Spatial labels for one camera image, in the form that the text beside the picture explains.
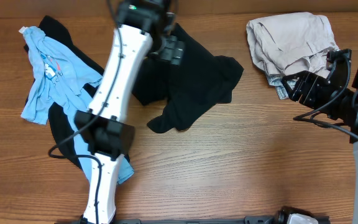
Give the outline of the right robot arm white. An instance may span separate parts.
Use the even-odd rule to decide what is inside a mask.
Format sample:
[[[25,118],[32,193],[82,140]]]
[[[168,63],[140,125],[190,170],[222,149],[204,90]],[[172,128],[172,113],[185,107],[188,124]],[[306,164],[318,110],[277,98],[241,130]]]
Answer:
[[[351,77],[351,55],[349,49],[328,52],[326,78],[302,71],[283,77],[281,83],[289,99],[311,108],[310,112],[295,116],[295,121],[335,129],[349,136],[356,163],[352,221],[358,223],[358,69]]]

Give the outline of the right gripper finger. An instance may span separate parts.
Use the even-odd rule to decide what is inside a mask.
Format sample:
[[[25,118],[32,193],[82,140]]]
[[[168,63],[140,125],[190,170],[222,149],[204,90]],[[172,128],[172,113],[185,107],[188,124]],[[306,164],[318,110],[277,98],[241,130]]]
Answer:
[[[285,91],[287,92],[287,95],[289,99],[292,101],[299,101],[300,99],[300,89],[298,86],[294,86],[293,88],[289,85],[284,86]]]
[[[286,75],[281,79],[281,83],[286,90],[294,90],[296,85],[299,85],[308,75],[308,71],[304,70],[292,75]]]

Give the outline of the black t-shirt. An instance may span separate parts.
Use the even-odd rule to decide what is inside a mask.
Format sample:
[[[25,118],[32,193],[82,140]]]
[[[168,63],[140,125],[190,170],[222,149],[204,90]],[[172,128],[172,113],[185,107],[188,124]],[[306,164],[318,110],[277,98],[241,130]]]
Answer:
[[[155,133],[186,130],[214,105],[230,103],[244,71],[234,58],[212,55],[179,24],[172,34],[185,44],[181,64],[145,59],[132,90],[144,106],[167,101],[162,114],[147,124]]]

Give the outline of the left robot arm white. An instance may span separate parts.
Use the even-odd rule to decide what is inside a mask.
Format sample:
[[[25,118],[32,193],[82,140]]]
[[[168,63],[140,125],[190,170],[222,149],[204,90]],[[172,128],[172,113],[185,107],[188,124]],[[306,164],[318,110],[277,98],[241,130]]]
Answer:
[[[75,124],[88,144],[91,180],[80,223],[113,223],[119,169],[134,140],[125,123],[130,95],[146,57],[178,66],[184,43],[171,35],[175,13],[170,0],[122,1],[112,11],[116,25],[102,82]]]

